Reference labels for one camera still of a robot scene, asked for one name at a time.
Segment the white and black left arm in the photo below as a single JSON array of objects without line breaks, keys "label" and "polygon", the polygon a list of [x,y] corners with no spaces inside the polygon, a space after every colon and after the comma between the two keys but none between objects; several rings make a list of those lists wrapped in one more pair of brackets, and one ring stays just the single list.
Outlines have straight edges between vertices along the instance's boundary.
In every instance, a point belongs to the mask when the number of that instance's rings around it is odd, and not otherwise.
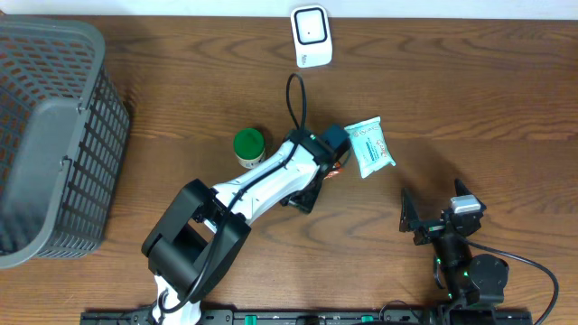
[{"label": "white and black left arm", "polygon": [[151,323],[199,323],[201,301],[234,263],[252,223],[275,204],[310,213],[323,180],[349,149],[349,135],[338,125],[320,135],[299,128],[234,180],[187,183],[142,245],[158,292]]}]

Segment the mint green tissue pack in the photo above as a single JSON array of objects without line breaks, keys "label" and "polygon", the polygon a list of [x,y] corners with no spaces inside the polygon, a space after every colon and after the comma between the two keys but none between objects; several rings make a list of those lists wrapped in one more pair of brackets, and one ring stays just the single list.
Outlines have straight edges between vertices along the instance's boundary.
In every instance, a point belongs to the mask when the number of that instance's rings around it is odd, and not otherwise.
[{"label": "mint green tissue pack", "polygon": [[396,166],[387,148],[380,116],[347,125],[345,131],[349,134],[362,179],[387,165]]}]

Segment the orange red snack bar packet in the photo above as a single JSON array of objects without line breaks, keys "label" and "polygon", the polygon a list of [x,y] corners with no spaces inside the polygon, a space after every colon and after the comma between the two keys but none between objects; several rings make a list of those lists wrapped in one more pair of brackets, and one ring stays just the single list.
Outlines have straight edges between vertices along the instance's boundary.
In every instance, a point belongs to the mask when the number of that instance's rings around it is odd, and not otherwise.
[{"label": "orange red snack bar packet", "polygon": [[324,179],[327,180],[327,179],[330,179],[332,177],[335,177],[335,176],[339,175],[341,172],[342,172],[341,168],[334,168],[324,177]]}]

